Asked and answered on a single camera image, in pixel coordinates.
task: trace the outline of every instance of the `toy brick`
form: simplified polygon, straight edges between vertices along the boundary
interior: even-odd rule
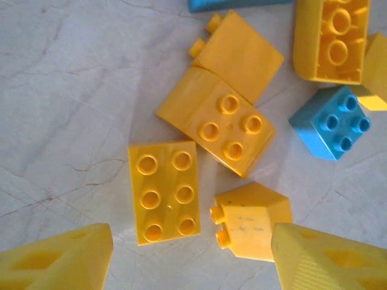
[[[387,111],[387,38],[382,33],[368,38],[362,84],[351,90],[370,111]]]
[[[387,250],[278,223],[272,251],[283,290],[387,289]]]
[[[210,209],[219,246],[236,257],[273,261],[270,247],[276,222],[292,222],[289,199],[261,184],[251,183],[215,197]]]
[[[275,136],[273,125],[211,72],[190,67],[157,115],[246,178]]]
[[[198,39],[189,53],[199,66],[216,74],[250,104],[256,103],[284,57],[235,11],[216,13],[207,25],[207,43]]]
[[[0,289],[103,289],[110,227],[94,224],[0,253]]]
[[[293,63],[318,82],[362,81],[370,0],[298,0]]]
[[[347,86],[320,89],[289,123],[312,155],[328,160],[338,160],[371,125]]]
[[[193,141],[129,147],[139,245],[200,234]]]
[[[262,5],[287,4],[294,0],[188,0],[188,8],[191,13],[204,11],[252,7]]]

